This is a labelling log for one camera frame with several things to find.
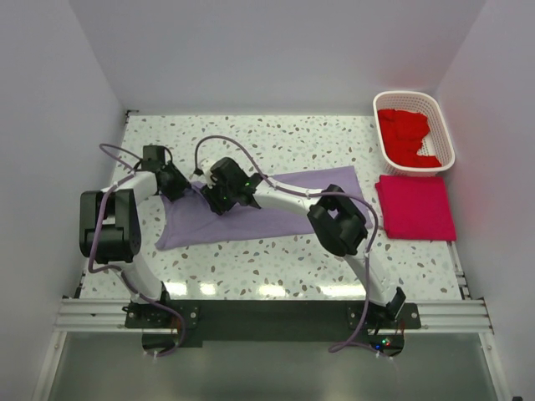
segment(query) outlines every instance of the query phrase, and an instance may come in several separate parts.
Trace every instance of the crumpled red cloth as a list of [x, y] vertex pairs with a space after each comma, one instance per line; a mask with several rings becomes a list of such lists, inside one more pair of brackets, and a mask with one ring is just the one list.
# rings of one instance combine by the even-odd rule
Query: crumpled red cloth
[[417, 154], [429, 134], [426, 116], [394, 109], [379, 110], [378, 115], [386, 154], [394, 163], [418, 168], [442, 166], [435, 156]]
[[446, 185], [441, 177], [382, 175], [375, 188], [389, 238], [456, 240]]

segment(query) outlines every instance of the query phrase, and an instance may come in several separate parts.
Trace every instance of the purple cloth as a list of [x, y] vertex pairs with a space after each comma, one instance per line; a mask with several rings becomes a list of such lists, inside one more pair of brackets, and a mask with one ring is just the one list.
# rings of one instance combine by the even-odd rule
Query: purple cloth
[[[330, 184], [336, 184], [345, 192], [362, 196], [353, 166], [281, 174], [273, 178], [284, 184], [311, 189], [327, 188]], [[193, 185], [196, 188], [202, 186], [198, 182]], [[195, 190], [188, 190], [182, 198], [172, 203], [163, 196], [161, 199], [166, 210], [166, 226], [155, 244], [159, 250], [219, 241], [313, 233], [305, 216], [294, 215], [288, 211], [236, 205], [223, 216], [219, 216], [210, 210], [202, 195]], [[361, 204], [357, 206], [366, 216], [368, 225], [368, 211]]]

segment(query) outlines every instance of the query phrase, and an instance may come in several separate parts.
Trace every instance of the white laundry basket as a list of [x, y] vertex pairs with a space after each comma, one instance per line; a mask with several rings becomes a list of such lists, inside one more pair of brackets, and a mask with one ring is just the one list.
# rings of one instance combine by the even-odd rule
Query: white laundry basket
[[[442, 167], [416, 168], [405, 167], [394, 163], [385, 150], [383, 135], [379, 124], [378, 111], [382, 109], [405, 110], [413, 113], [422, 113], [427, 117], [427, 123], [431, 132], [424, 138], [423, 146], [418, 151], [418, 155], [433, 155], [441, 162]], [[385, 166], [388, 174], [391, 175], [411, 175], [411, 176], [432, 176], [441, 171], [448, 170], [455, 162], [455, 152], [451, 144], [450, 134], [442, 117], [441, 109], [431, 96], [420, 92], [409, 92], [396, 90], [383, 92], [375, 96], [374, 99], [375, 123]]]

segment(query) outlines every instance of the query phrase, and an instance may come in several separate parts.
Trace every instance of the tabletop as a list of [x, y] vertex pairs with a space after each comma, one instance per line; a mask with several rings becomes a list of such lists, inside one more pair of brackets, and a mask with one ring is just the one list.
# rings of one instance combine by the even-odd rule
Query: tabletop
[[[238, 140], [268, 175], [352, 165], [364, 198], [382, 213], [375, 183], [384, 174], [375, 119], [367, 116], [131, 115], [122, 146], [141, 155], [143, 145], [166, 145], [176, 166], [193, 179], [193, 151], [207, 135]], [[230, 156], [248, 173], [242, 152], [209, 140], [200, 158]], [[126, 161], [135, 160], [122, 155]], [[115, 167], [113, 180], [126, 175]], [[314, 234], [224, 241], [157, 251], [166, 223], [159, 196], [138, 206], [141, 252], [173, 298], [362, 299], [364, 288], [342, 258], [328, 254]], [[410, 300], [461, 299], [451, 250], [445, 241], [391, 240], [379, 230], [374, 252]], [[127, 298], [113, 273], [87, 274], [82, 298]]]

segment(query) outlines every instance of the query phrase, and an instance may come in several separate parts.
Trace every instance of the spotted table surface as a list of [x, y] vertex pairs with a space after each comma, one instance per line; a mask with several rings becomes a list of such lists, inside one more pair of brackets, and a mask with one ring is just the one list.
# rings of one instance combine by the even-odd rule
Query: spotted table surface
[[[269, 175], [354, 166], [364, 198], [382, 213], [375, 182], [384, 174], [372, 117], [347, 116], [131, 116], [122, 146], [141, 155], [143, 145], [168, 146], [177, 167], [193, 178], [193, 150], [206, 135], [239, 140]], [[251, 172], [236, 146], [210, 140], [200, 157], [231, 156]], [[125, 156], [134, 164], [135, 160]], [[126, 174], [115, 167], [113, 180]], [[364, 289], [349, 266], [328, 254], [315, 235], [251, 241], [224, 241], [157, 251], [166, 223], [161, 199], [138, 207], [150, 269], [174, 298], [204, 299], [360, 299]], [[391, 240], [379, 231], [374, 251], [413, 300], [461, 299], [454, 263], [444, 241]], [[81, 297], [127, 298], [115, 274], [86, 275]]]

